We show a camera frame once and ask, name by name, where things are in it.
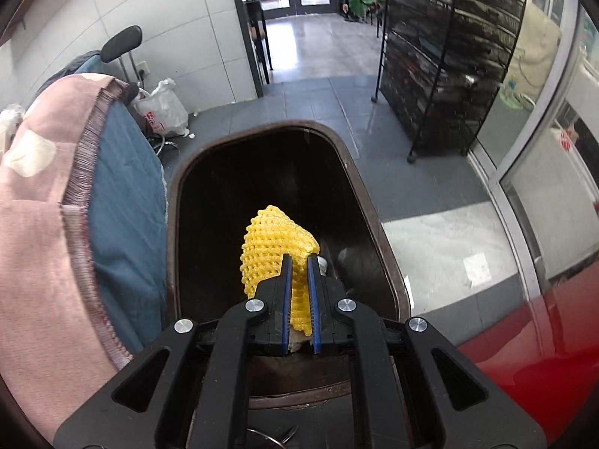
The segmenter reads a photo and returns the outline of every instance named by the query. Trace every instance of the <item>silver metal frame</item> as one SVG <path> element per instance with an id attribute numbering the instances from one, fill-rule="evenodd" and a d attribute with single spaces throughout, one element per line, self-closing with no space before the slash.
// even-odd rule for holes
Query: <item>silver metal frame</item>
<path id="1" fill-rule="evenodd" d="M 501 187 L 501 180 L 514 165 L 518 157 L 523 153 L 526 145 L 531 141 L 535 132 L 544 125 L 546 111 L 549 109 L 549 105 L 555 97 L 558 85 L 564 75 L 568 60 L 570 59 L 570 52 L 576 34 L 578 11 L 578 0 L 564 0 L 564 10 L 562 12 L 560 25 L 562 38 L 559 43 L 555 60 L 553 61 L 553 66 L 551 67 L 545 86 L 537 100 L 536 107 L 528 117 L 528 121 L 516 138 L 516 141 L 501 160 L 501 163 L 499 163 L 499 166 L 495 167 L 493 161 L 479 142 L 476 142 L 472 147 L 471 153 L 469 153 L 469 159 L 472 166 L 478 172 L 487 188 L 493 205 L 505 228 L 505 233 L 513 250 L 514 258 L 516 259 L 524 289 L 523 295 L 526 300 L 532 300 L 540 296 L 541 289 L 522 228 L 520 227 L 516 214 L 505 195 L 505 191 Z"/>

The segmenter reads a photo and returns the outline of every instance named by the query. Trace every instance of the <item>silver screw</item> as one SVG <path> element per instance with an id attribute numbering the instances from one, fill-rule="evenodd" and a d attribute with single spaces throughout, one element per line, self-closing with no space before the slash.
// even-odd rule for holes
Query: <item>silver screw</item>
<path id="1" fill-rule="evenodd" d="M 339 309 L 343 312 L 351 312 L 355 310 L 356 303 L 352 299 L 341 299 L 337 303 L 337 307 L 339 307 Z"/>
<path id="2" fill-rule="evenodd" d="M 412 329 L 412 331 L 422 332 L 426 331 L 428 322 L 426 322 L 422 317 L 413 317 L 410 319 L 410 322 L 408 322 L 408 326 L 410 329 Z"/>
<path id="3" fill-rule="evenodd" d="M 177 331 L 179 334 L 183 334 L 186 332 L 190 332 L 193 326 L 194 323 L 191 322 L 189 319 L 179 319 L 175 323 L 175 331 Z"/>
<path id="4" fill-rule="evenodd" d="M 246 310 L 250 312 L 260 312 L 264 309 L 264 302 L 260 299 L 250 299 L 246 302 Z"/>

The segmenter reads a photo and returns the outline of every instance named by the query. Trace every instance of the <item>yellow foam net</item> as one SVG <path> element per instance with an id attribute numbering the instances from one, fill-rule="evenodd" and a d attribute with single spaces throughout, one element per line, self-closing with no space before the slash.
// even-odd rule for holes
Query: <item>yellow foam net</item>
<path id="1" fill-rule="evenodd" d="M 253 298 L 259 282 L 281 273 L 283 254 L 289 253 L 293 259 L 291 325 L 311 335 L 307 261 L 311 253 L 320 253 L 320 246 L 308 231 L 275 206 L 258 211 L 246 229 L 240 270 L 247 298 Z"/>

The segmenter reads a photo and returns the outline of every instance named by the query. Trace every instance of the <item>blue fabric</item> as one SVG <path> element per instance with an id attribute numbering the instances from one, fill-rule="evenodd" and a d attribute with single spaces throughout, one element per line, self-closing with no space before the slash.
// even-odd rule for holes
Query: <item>blue fabric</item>
<path id="1" fill-rule="evenodd" d="M 94 56 L 82 72 L 106 71 Z M 133 354 L 166 320 L 166 207 L 162 165 L 125 105 L 114 103 L 100 137 L 88 224 L 100 297 Z"/>

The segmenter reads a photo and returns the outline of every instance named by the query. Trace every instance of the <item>plastic bag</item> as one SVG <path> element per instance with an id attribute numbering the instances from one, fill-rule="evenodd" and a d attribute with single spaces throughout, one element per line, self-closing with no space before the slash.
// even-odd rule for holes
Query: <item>plastic bag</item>
<path id="1" fill-rule="evenodd" d="M 24 115 L 25 109 L 20 104 L 10 104 L 0 113 L 0 160 L 10 148 Z"/>
<path id="2" fill-rule="evenodd" d="M 187 136 L 188 114 L 173 91 L 174 87 L 175 82 L 169 78 L 161 80 L 152 94 L 140 88 L 140 94 L 133 100 L 133 107 L 146 119 L 154 133 Z"/>

